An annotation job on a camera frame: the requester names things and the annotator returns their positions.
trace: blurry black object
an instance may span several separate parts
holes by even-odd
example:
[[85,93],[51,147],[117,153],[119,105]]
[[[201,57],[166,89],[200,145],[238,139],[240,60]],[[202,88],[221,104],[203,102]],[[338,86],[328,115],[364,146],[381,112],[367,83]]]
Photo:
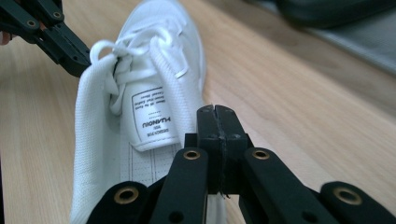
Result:
[[396,6],[395,0],[276,0],[286,20],[314,28],[357,21]]
[[205,223],[207,194],[238,194],[246,223],[395,224],[396,218],[352,185],[331,182],[319,193],[304,186],[272,151],[254,147],[230,108],[197,111],[169,174],[146,188],[123,182],[109,189],[88,224]]
[[61,0],[1,0],[0,31],[37,44],[74,77],[91,64],[90,50],[64,23]]

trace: wooden surface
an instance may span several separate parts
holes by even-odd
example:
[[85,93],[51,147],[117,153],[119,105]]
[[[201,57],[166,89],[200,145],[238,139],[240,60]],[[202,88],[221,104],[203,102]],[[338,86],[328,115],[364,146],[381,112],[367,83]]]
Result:
[[[91,46],[115,40],[138,1],[64,1]],[[234,109],[309,187],[360,187],[396,215],[396,77],[240,0],[181,1],[205,46],[205,101]],[[6,223],[67,223],[78,79],[20,38],[0,48]],[[228,202],[229,223],[244,223]]]

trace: white shoelace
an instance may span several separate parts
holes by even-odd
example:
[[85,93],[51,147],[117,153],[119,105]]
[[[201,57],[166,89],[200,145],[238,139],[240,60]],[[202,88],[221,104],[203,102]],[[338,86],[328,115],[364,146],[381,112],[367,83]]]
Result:
[[[183,48],[178,41],[183,27],[187,23],[174,17],[158,17],[145,19],[133,25],[127,34],[116,43],[101,40],[93,45],[91,62],[99,61],[99,54],[103,49],[112,48],[119,61],[113,74],[106,75],[105,89],[112,95],[110,110],[119,115],[122,111],[122,97],[129,82],[136,82],[147,77],[159,75],[163,81],[166,99],[177,118],[176,127],[181,143],[184,134],[195,132],[195,110],[191,111],[190,102],[185,99],[185,88],[181,87],[178,79],[184,76],[189,65],[183,54]],[[132,61],[139,57],[147,57],[155,65],[144,70],[134,70]]]

